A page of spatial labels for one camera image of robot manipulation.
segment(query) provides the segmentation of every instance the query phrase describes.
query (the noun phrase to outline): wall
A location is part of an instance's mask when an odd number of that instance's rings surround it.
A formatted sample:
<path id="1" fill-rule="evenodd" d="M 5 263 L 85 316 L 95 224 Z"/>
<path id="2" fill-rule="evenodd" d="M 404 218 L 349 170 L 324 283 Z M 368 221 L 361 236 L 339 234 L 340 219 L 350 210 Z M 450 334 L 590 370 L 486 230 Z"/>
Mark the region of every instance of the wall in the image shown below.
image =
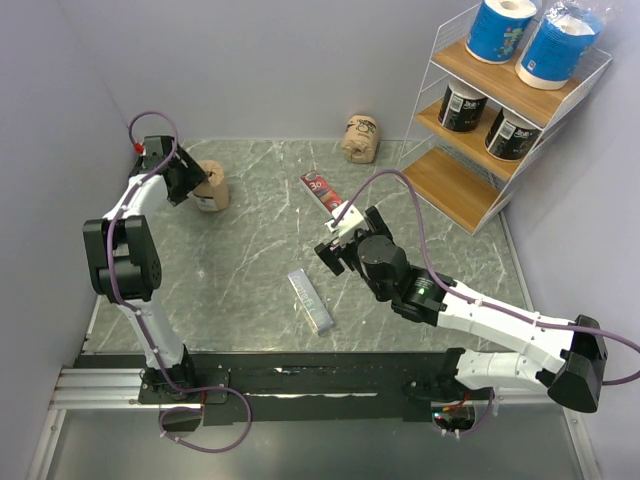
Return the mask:
<path id="1" fill-rule="evenodd" d="M 95 296 L 82 223 L 124 186 L 124 122 L 47 0 L 0 3 L 0 477 L 24 478 Z"/>
<path id="2" fill-rule="evenodd" d="M 438 26 L 477 0 L 60 0 L 130 118 L 184 138 L 404 138 Z"/>
<path id="3" fill-rule="evenodd" d="M 507 209 L 534 305 L 549 315 L 585 313 L 640 342 L 640 30 L 637 2 L 623 5 L 602 48 L 614 62 L 568 130 Z M 607 341 L 606 377 L 632 373 L 637 354 Z M 605 478 L 638 478 L 633 406 L 640 383 L 606 387 L 591 438 Z"/>

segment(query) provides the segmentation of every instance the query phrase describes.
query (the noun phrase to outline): wooden shelf board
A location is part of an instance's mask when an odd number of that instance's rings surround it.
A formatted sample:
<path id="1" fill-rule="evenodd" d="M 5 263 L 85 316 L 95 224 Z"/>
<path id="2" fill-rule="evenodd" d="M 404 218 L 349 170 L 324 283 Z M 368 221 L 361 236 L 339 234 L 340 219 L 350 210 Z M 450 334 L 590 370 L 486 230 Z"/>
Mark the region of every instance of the wooden shelf board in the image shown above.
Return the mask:
<path id="1" fill-rule="evenodd" d="M 473 233 L 498 192 L 439 148 L 433 148 L 404 170 L 416 191 Z"/>
<path id="2" fill-rule="evenodd" d="M 496 119 L 498 112 L 492 108 L 485 107 L 478 127 L 466 133 L 452 132 L 444 128 L 438 121 L 442 99 L 427 107 L 416 115 L 416 120 L 431 130 L 436 135 L 444 138 L 462 153 L 470 157 L 476 163 L 482 165 L 491 173 L 497 175 L 502 180 L 508 181 L 517 170 L 520 162 L 505 162 L 493 157 L 484 145 L 484 140 L 489 133 L 489 129 Z"/>
<path id="3" fill-rule="evenodd" d="M 562 100 L 580 82 L 571 79 L 560 90 L 538 90 L 524 83 L 515 71 L 520 51 L 507 63 L 492 65 L 476 60 L 459 40 L 433 56 L 433 62 L 470 85 L 517 111 L 539 127 L 549 123 Z"/>

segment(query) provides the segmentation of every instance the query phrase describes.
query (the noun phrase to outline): brown paper roll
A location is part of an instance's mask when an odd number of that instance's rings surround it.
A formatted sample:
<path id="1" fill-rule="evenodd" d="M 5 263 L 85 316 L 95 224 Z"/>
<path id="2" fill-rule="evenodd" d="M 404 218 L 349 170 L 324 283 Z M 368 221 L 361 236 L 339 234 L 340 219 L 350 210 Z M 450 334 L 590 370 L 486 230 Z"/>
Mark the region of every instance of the brown paper roll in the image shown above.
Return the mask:
<path id="1" fill-rule="evenodd" d="M 342 141 L 344 157 L 353 163 L 371 163 L 376 155 L 380 130 L 376 121 L 365 115 L 354 115 L 347 124 Z"/>
<path id="2" fill-rule="evenodd" d="M 209 179 L 193 190 L 198 208 L 203 212 L 217 212 L 229 205 L 229 187 L 224 170 L 215 160 L 201 160 L 198 165 L 207 172 Z"/>

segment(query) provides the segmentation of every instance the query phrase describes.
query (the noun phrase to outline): red box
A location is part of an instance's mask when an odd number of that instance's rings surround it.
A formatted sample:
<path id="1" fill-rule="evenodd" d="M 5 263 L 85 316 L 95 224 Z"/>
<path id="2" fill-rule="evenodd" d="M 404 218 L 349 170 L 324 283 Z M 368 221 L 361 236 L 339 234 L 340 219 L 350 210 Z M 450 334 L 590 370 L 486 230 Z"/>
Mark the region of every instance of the red box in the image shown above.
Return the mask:
<path id="1" fill-rule="evenodd" d="M 342 199 L 316 170 L 300 175 L 300 183 L 314 201 L 329 213 L 342 205 Z"/>

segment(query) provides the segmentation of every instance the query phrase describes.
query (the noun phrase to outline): paper towel roll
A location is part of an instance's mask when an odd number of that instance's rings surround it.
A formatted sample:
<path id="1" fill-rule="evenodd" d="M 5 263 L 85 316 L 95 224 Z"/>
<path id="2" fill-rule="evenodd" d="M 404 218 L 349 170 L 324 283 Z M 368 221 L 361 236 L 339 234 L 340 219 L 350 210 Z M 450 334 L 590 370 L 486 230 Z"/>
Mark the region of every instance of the paper towel roll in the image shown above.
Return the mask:
<path id="1" fill-rule="evenodd" d="M 380 130 L 376 121 L 365 115 L 354 115 L 347 124 L 342 153 L 350 162 L 371 163 L 379 140 Z"/>
<path id="2" fill-rule="evenodd" d="M 451 79 L 442 100 L 438 121 L 447 130 L 470 132 L 480 123 L 487 97 L 460 80 Z"/>
<path id="3" fill-rule="evenodd" d="M 584 52 L 600 33 L 598 20 L 588 13 L 545 16 L 531 43 L 516 63 L 520 80 L 533 88 L 557 90 L 565 86 Z"/>
<path id="4" fill-rule="evenodd" d="M 200 160 L 198 165 L 209 178 L 193 190 L 198 208 L 203 212 L 217 212 L 229 205 L 229 187 L 224 169 L 215 160 Z"/>
<path id="5" fill-rule="evenodd" d="M 518 161 L 529 153 L 539 135 L 540 130 L 503 108 L 489 129 L 484 144 L 497 159 Z"/>
<path id="6" fill-rule="evenodd" d="M 482 62 L 508 62 L 538 4 L 538 0 L 484 0 L 467 38 L 467 51 Z"/>

